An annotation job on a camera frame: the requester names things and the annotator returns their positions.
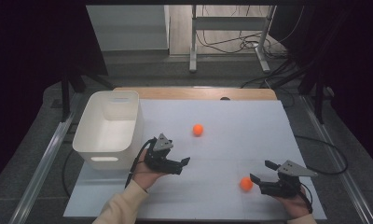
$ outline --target black device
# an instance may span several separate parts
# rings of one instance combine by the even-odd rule
[[[166,138],[166,136],[161,133],[158,138],[154,137],[143,145],[137,157],[134,159],[134,163],[131,166],[131,170],[128,179],[125,184],[125,188],[131,182],[134,170],[137,164],[140,162],[140,156],[146,146],[149,148],[145,154],[143,162],[151,169],[153,172],[166,173],[171,175],[180,175],[183,171],[183,167],[189,163],[190,157],[185,158],[181,161],[170,161],[167,160],[166,156],[169,154],[171,148],[173,147],[173,141]]]
[[[250,174],[251,180],[256,183],[262,194],[273,197],[294,198],[299,195],[308,206],[309,212],[312,212],[311,202],[306,195],[301,192],[300,176],[317,176],[317,173],[300,166],[292,161],[286,161],[283,165],[272,161],[265,161],[265,166],[278,172],[279,180],[277,182],[261,181],[255,175]]]

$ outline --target orange ball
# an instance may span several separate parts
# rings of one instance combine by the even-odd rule
[[[203,133],[203,125],[195,124],[193,126],[193,133],[197,136],[201,135]]]
[[[240,181],[240,188],[242,188],[244,191],[249,191],[253,188],[253,181],[251,181],[249,176],[245,176]]]

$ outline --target human hand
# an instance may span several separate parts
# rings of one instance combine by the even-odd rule
[[[303,187],[300,187],[300,191],[303,194],[306,194],[306,190]],[[292,219],[304,217],[309,214],[309,209],[303,201],[302,197],[299,195],[295,196],[294,198],[281,198],[281,197],[273,197],[277,201],[279,201],[285,208],[286,212]]]
[[[154,183],[166,173],[155,172],[149,169],[144,163],[144,158],[147,149],[144,149],[140,155],[136,168],[133,172],[133,180],[144,190],[149,189]]]

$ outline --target white bin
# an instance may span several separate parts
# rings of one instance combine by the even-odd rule
[[[136,91],[98,91],[85,107],[73,148],[94,169],[130,169],[142,146],[143,121]]]

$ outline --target sleeve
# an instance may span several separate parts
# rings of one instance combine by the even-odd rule
[[[133,180],[122,193],[115,194],[103,207],[93,224],[132,224],[137,218],[140,204],[148,194]]]
[[[287,221],[288,224],[317,224],[312,214]]]

